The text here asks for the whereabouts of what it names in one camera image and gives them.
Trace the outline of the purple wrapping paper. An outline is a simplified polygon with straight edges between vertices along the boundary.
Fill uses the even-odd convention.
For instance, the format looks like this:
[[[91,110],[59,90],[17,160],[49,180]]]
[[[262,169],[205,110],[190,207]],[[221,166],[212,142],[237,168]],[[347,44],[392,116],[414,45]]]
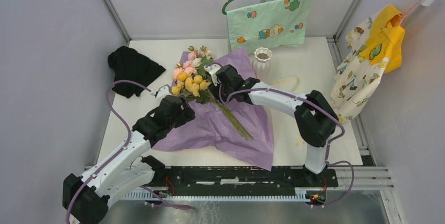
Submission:
[[[268,115],[261,106],[230,101],[227,108],[252,136],[242,137],[219,107],[211,102],[189,103],[195,119],[172,129],[153,149],[173,152],[213,146],[240,161],[271,170],[274,140]]]

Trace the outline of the large pink rose stem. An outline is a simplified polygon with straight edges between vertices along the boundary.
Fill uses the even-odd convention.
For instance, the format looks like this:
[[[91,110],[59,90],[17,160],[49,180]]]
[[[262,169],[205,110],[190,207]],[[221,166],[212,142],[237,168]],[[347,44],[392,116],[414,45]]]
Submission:
[[[182,64],[177,64],[172,74],[173,81],[185,81],[186,78],[192,77],[197,73],[197,66],[193,65],[191,61],[186,61]]]

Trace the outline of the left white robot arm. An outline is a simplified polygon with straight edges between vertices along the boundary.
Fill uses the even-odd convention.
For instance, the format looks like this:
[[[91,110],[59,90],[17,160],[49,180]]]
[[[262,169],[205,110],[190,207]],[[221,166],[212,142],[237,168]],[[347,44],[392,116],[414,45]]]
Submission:
[[[147,183],[160,185],[165,179],[161,168],[146,161],[133,172],[127,167],[172,129],[194,118],[195,112],[183,96],[166,95],[158,107],[136,121],[128,138],[104,160],[80,176],[69,174],[64,179],[62,206],[67,211],[66,222],[74,217],[80,223],[99,223],[114,203],[132,190]]]

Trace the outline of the yellow rose stem bunch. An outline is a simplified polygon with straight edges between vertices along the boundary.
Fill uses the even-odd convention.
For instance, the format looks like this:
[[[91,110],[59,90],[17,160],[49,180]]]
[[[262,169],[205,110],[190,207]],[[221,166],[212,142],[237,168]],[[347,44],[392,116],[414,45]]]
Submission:
[[[171,93],[174,96],[184,96],[188,101],[196,101],[199,104],[213,103],[222,111],[241,137],[246,140],[253,140],[253,136],[246,130],[235,115],[224,105],[215,100],[208,89],[210,82],[201,75],[193,75],[185,81],[173,81]]]

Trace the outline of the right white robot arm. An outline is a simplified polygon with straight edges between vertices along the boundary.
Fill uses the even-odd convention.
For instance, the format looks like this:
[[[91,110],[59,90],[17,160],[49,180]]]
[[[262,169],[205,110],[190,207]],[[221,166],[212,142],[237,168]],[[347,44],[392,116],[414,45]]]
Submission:
[[[317,186],[324,180],[329,144],[337,139],[335,130],[343,126],[321,92],[297,94],[276,89],[256,78],[244,79],[232,65],[211,63],[204,70],[218,102],[236,100],[266,106],[294,118],[307,144],[303,180],[309,186]]]

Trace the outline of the black cloth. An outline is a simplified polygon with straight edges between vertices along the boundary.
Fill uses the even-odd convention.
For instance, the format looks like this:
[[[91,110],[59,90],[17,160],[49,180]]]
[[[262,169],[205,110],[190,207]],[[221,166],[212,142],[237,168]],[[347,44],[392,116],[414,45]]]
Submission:
[[[160,77],[165,68],[133,48],[121,46],[108,56],[114,81],[130,80],[147,87]]]

